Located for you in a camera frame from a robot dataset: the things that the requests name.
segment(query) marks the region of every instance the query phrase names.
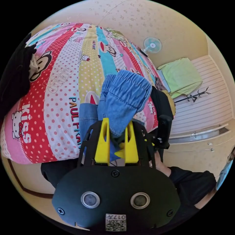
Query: yellow plastic part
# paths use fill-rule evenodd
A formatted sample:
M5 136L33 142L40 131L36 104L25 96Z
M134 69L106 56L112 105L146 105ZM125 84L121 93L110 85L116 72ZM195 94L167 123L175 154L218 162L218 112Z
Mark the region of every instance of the yellow plastic part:
M125 129L125 143L121 143L119 146L121 150L115 152L114 154L120 158L124 158L125 164L137 163L139 161L132 121L128 124Z
M125 164L126 163L135 164L139 161L132 121L128 124L128 126L125 129L125 142L121 143L119 146L121 150L115 152L115 155L120 158L124 158ZM110 161L109 119L104 118L101 125L100 136L95 153L95 162L100 164L105 163L109 165L109 161Z
M107 163L109 165L109 160L110 160L109 119L104 118L101 125L100 136L95 153L95 162Z

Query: electric fan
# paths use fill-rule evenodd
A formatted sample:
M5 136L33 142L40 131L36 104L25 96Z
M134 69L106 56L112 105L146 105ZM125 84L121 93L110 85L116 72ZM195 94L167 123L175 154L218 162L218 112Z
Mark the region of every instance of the electric fan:
M158 53L162 49L161 41L155 37L147 37L144 40L143 45L144 45L144 49L141 50L141 52L145 56L148 56L147 51L150 53Z

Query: paul frank text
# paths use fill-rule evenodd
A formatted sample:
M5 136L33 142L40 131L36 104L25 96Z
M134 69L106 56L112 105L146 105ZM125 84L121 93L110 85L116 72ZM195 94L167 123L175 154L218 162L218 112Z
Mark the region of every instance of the paul frank text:
M79 118L79 112L78 112L78 108L77 104L75 103L77 101L76 97L70 97L69 98L70 102L70 114L71 114L71 119L73 122L73 126L76 126L76 129L74 129L74 132L76 133L76 140L77 140L77 145L81 145L81 139L80 139L80 132L79 132L79 122L76 122L77 119L75 120L75 118Z

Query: bed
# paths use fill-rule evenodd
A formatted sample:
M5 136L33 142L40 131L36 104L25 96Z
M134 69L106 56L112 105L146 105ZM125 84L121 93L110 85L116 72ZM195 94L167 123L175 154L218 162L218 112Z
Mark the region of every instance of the bed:
M16 163L77 158L81 146L79 105L98 104L109 73L126 69L166 90L151 60L118 31L61 23L38 32L27 45L36 42L38 70L30 77L28 94L5 116L0 132L1 155ZM134 118L142 121L148 132L158 126L152 105L146 105Z

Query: green cloth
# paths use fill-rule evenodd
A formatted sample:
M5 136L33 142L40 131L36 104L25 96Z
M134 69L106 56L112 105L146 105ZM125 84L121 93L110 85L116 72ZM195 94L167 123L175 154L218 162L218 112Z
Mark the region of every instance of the green cloth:
M160 69L168 83L172 99L185 94L189 95L202 84L202 78L188 58L161 65Z

